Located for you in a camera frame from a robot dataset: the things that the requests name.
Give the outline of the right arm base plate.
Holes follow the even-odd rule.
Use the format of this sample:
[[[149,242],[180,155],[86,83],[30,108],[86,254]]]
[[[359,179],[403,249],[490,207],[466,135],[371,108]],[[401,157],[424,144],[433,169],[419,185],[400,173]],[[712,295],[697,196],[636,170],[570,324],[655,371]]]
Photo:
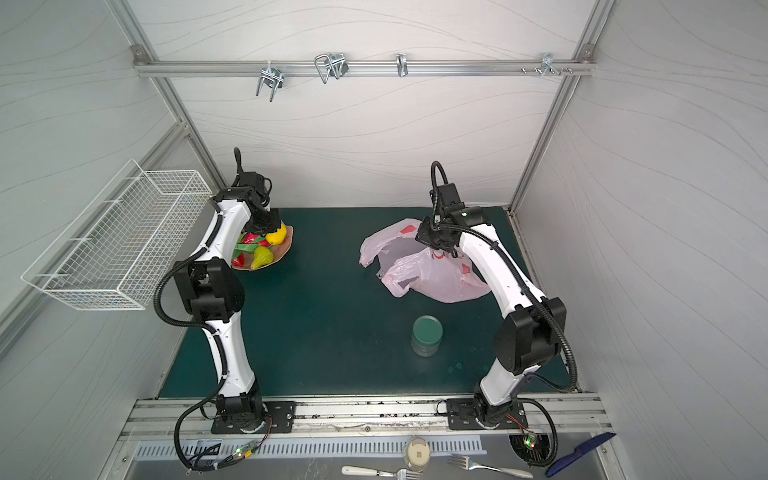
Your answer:
[[[526,412],[517,400],[493,406],[481,397],[451,398],[445,401],[445,416],[452,431],[528,429]]]

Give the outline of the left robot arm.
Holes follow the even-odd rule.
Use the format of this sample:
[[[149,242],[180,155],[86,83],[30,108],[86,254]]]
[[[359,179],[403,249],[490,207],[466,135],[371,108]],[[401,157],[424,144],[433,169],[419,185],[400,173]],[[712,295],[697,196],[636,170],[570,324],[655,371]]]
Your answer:
[[[214,216],[197,250],[164,275],[154,294],[154,308],[168,324],[197,327],[204,332],[217,371],[217,387],[209,398],[221,423],[254,428],[266,416],[242,336],[245,290],[231,261],[243,234],[264,236],[282,226],[269,209],[261,187],[230,186],[212,199]],[[173,320],[161,312],[161,290],[174,281],[191,319]]]

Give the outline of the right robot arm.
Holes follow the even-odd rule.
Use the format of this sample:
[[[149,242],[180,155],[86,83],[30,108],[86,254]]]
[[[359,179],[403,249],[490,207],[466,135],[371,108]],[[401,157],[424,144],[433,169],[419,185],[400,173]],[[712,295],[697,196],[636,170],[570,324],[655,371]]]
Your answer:
[[[468,257],[497,302],[502,323],[493,338],[495,360],[473,397],[476,421],[495,428],[518,409],[519,393],[540,368],[560,355],[565,345],[565,306],[527,278],[478,208],[455,211],[441,221],[427,216],[416,239],[450,255]]]

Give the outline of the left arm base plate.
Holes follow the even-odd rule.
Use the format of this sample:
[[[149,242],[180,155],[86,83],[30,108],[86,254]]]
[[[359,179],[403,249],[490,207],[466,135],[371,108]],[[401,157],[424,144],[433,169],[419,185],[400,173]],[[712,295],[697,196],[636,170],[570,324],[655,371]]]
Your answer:
[[[263,418],[248,413],[216,415],[211,433],[218,435],[290,433],[293,428],[297,404],[294,401],[267,401],[263,404]]]

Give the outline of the yellow-green pear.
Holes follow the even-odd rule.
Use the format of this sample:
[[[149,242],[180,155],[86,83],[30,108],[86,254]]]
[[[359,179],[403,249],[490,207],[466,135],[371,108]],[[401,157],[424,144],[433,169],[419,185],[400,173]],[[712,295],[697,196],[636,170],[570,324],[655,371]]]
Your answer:
[[[250,263],[250,270],[255,271],[266,266],[271,265],[274,262],[274,254],[272,250],[265,246],[258,246],[252,253],[252,261]]]

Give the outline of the pink plastic bag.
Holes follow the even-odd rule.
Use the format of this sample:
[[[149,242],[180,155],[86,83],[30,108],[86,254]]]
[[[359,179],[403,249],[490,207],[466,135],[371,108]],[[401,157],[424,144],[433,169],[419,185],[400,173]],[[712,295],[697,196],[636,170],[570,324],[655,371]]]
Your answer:
[[[379,263],[377,277],[393,296],[410,291],[442,303],[481,298],[490,287],[473,272],[473,263],[463,253],[452,256],[416,240],[421,222],[406,218],[363,240],[359,263]]]

